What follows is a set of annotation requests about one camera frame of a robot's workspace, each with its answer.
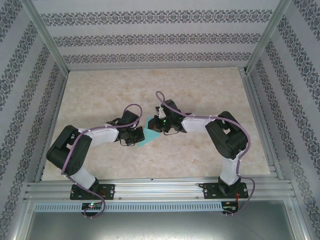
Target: teal object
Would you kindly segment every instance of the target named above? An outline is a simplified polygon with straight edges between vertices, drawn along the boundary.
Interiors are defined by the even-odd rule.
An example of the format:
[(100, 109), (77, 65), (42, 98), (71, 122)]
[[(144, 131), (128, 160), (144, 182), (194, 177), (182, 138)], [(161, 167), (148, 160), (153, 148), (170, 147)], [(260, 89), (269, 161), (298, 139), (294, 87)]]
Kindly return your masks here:
[(142, 147), (143, 145), (151, 142), (152, 140), (155, 140), (156, 138), (160, 137), (161, 133), (156, 132), (153, 130), (148, 129), (148, 122), (152, 119), (152, 117), (147, 117), (146, 123), (143, 129), (143, 134), (144, 134), (144, 140), (139, 142), (138, 148)]

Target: floor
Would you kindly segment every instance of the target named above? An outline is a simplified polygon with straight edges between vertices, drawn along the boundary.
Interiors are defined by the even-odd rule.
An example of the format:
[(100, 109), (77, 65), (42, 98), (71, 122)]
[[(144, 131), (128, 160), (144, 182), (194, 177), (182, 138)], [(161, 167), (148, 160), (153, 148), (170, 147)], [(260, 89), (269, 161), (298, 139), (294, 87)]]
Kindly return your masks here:
[[(218, 115), (229, 111), (250, 134), (251, 149), (243, 158), (242, 175), (269, 174), (267, 160), (237, 67), (124, 69), (70, 72), (53, 141), (67, 125), (92, 128), (122, 116), (140, 104), (144, 126), (156, 114), (160, 90), (185, 113)], [(139, 114), (135, 107), (130, 110)], [(89, 149), (84, 165), (98, 179), (219, 176), (222, 157), (205, 133), (161, 135), (143, 147), (106, 143)], [(46, 163), (43, 180), (64, 180)]]

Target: damask wallpaper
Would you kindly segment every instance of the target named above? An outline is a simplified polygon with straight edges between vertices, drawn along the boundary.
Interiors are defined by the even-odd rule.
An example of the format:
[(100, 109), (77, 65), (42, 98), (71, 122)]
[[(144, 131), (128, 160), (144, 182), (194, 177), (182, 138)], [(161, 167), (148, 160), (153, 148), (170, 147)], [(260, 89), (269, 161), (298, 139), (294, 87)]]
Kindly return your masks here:
[(320, 4), (293, 0), (251, 72), (284, 176), (320, 239)]
[(0, 0), (0, 240), (33, 182), (65, 78), (19, 0)]
[(71, 70), (244, 67), (279, 0), (35, 0)]

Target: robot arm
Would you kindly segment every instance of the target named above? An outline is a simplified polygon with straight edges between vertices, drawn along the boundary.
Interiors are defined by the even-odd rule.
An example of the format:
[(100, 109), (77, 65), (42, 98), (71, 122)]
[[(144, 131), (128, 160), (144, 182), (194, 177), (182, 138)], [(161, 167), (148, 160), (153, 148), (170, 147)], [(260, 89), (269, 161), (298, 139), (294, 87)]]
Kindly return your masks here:
[[(174, 110), (181, 112), (171, 99), (164, 102)], [(148, 128), (157, 132), (168, 133), (171, 128), (177, 132), (208, 133), (217, 151), (222, 155), (222, 171), (219, 177), (219, 189), (227, 195), (240, 183), (237, 174), (239, 155), (247, 147), (247, 137), (236, 125), (224, 120), (212, 118), (196, 118), (191, 113), (183, 116), (172, 111), (164, 104), (156, 107), (158, 115), (148, 122)], [(237, 123), (236, 119), (227, 111), (218, 115)]]
[[(142, 127), (135, 128), (138, 123), (133, 126), (119, 127), (128, 125), (138, 118), (136, 114), (126, 110), (121, 118), (107, 122), (104, 125), (106, 128), (93, 128), (83, 134), (74, 147), (65, 168), (65, 174), (70, 176), (77, 184), (96, 193), (99, 181), (83, 166), (89, 148), (117, 141), (125, 141), (125, 146), (132, 146), (141, 142), (145, 137)], [(47, 152), (46, 158), (62, 170), (70, 152), (69, 146), (72, 146), (76, 138), (84, 131), (86, 129), (78, 129), (72, 125), (66, 126)]]

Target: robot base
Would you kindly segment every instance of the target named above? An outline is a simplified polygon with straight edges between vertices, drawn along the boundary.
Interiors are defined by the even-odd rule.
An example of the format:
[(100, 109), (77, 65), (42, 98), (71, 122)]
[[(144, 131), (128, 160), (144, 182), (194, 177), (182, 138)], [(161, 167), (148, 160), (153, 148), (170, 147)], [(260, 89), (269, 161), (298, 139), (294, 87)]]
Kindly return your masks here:
[[(114, 184), (99, 184), (96, 193), (101, 195), (104, 200), (113, 200), (115, 195), (115, 186), (116, 185)], [(100, 198), (73, 184), (70, 193), (70, 200), (100, 200)]]
[(232, 189), (228, 194), (223, 194), (221, 186), (218, 182), (206, 182), (198, 184), (203, 189), (204, 199), (235, 199), (238, 193), (239, 199), (247, 199), (249, 197), (247, 185), (245, 182), (240, 182), (237, 186)]

